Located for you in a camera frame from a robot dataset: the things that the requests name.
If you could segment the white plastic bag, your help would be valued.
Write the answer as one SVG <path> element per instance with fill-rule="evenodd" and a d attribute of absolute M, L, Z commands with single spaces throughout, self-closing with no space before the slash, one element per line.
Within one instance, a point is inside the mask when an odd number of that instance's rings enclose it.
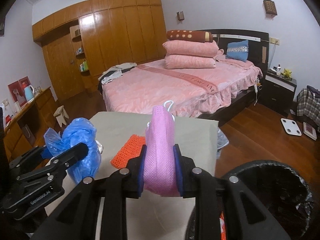
<path fill-rule="evenodd" d="M 102 154 L 103 153 L 103 149 L 104 149 L 103 145 L 97 140 L 96 140 L 96 143 L 97 143 L 98 150 L 99 150 L 100 154 Z"/>

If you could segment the pink face mask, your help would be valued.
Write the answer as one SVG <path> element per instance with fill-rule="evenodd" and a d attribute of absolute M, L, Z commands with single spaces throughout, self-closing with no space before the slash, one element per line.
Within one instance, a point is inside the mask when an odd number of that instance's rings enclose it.
<path fill-rule="evenodd" d="M 162 197 L 179 196 L 175 168 L 175 117 L 170 113 L 174 102 L 153 107 L 145 131 L 144 189 Z"/>

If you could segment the black lined trash bin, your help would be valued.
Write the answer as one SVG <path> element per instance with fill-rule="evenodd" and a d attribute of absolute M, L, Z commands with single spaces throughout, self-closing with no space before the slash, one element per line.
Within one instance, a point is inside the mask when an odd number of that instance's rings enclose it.
<path fill-rule="evenodd" d="M 291 166 L 278 161 L 257 160 L 242 164 L 222 178 L 238 177 L 262 202 L 289 235 L 301 239 L 312 220 L 312 192 Z M 195 239 L 195 207 L 188 221 L 186 239 Z"/>

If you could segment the wooden sideboard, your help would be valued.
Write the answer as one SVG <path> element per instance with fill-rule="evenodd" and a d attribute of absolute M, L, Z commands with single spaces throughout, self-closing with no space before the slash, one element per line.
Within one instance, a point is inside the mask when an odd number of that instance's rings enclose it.
<path fill-rule="evenodd" d="M 57 103 L 50 88 L 27 103 L 4 130 L 4 146 L 8 161 L 12 161 L 35 146 L 44 145 L 47 129 L 58 128 L 54 112 Z"/>

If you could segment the small white wooden stool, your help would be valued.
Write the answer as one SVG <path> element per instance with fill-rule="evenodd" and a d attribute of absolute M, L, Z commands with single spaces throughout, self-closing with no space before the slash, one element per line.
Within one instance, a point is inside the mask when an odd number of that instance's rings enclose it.
<path fill-rule="evenodd" d="M 69 115 L 67 114 L 63 105 L 56 109 L 54 112 L 54 117 L 56 118 L 60 127 L 67 125 L 66 119 L 69 119 Z"/>

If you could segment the light blue kettle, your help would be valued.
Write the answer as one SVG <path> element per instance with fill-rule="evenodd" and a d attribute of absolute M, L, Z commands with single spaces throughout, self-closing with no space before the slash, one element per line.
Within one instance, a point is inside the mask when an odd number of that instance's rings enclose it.
<path fill-rule="evenodd" d="M 32 85 L 28 85 L 24 88 L 25 98 L 28 102 L 34 100 L 34 88 Z"/>

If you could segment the black bedside table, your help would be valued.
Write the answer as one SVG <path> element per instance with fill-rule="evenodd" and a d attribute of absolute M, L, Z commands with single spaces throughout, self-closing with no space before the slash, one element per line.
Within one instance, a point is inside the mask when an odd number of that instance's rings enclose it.
<path fill-rule="evenodd" d="M 259 102 L 273 111 L 287 117 L 293 104 L 297 82 L 285 79 L 268 70 L 263 80 Z"/>

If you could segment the pink covered bed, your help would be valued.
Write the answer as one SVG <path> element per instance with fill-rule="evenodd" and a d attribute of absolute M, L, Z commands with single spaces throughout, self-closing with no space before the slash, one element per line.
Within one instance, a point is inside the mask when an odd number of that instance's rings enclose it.
<path fill-rule="evenodd" d="M 229 107 L 262 75 L 251 61 L 229 60 L 223 55 L 215 68 L 167 69 L 164 60 L 157 60 L 103 84 L 101 93 L 109 112 L 150 114 L 154 106 L 171 100 L 173 115 L 196 118 Z"/>

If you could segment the plaid cloth covered chair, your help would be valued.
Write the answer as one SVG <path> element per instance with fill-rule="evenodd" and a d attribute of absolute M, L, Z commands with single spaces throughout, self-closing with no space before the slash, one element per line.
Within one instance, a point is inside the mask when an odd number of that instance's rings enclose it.
<path fill-rule="evenodd" d="M 296 114 L 311 121 L 319 132 L 319 90 L 307 85 L 298 93 Z"/>

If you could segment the yellow plush toy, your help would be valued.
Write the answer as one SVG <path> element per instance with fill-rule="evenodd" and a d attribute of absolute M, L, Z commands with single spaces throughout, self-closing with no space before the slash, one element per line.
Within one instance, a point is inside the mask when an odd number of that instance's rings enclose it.
<path fill-rule="evenodd" d="M 284 68 L 284 70 L 282 72 L 282 76 L 283 76 L 283 78 L 285 78 L 287 80 L 292 80 L 292 71 Z"/>

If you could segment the black bed headboard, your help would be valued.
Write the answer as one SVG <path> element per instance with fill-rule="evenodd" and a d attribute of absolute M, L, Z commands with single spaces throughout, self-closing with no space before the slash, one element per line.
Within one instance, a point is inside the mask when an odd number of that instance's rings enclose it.
<path fill-rule="evenodd" d="M 218 47 L 227 51 L 227 46 L 232 42 L 248 40 L 248 60 L 259 67 L 266 75 L 268 70 L 269 34 L 261 31 L 242 29 L 209 29 Z"/>

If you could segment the brown dotted bolster pillow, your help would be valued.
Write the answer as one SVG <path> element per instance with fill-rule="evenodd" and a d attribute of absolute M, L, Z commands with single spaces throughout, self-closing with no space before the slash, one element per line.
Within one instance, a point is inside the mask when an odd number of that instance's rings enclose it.
<path fill-rule="evenodd" d="M 170 30 L 167 31 L 167 39 L 202 43 L 213 42 L 213 36 L 211 32 L 194 30 Z"/>

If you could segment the wall socket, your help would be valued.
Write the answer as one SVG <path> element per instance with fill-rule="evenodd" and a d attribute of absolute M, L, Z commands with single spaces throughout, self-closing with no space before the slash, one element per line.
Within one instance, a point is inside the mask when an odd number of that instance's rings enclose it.
<path fill-rule="evenodd" d="M 280 45 L 280 39 L 274 38 L 274 37 L 269 37 L 269 43 L 274 44 L 274 45 Z"/>

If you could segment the left wall lamp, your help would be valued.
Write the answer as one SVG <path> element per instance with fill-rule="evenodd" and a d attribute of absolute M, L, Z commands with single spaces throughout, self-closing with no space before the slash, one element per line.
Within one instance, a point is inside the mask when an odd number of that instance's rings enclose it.
<path fill-rule="evenodd" d="M 176 13 L 176 17 L 177 17 L 177 20 L 178 20 L 179 22 L 182 22 L 182 21 L 184 20 L 184 12 L 183 12 L 183 11 L 178 11 L 178 12 Z"/>

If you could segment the right wall lamp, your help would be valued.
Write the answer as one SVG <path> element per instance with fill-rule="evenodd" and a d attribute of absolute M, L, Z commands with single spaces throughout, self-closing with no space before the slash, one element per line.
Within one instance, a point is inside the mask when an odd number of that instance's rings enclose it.
<path fill-rule="evenodd" d="M 277 9 L 274 1 L 272 0 L 263 0 L 263 5 L 265 8 L 266 15 L 274 17 L 277 16 Z"/>

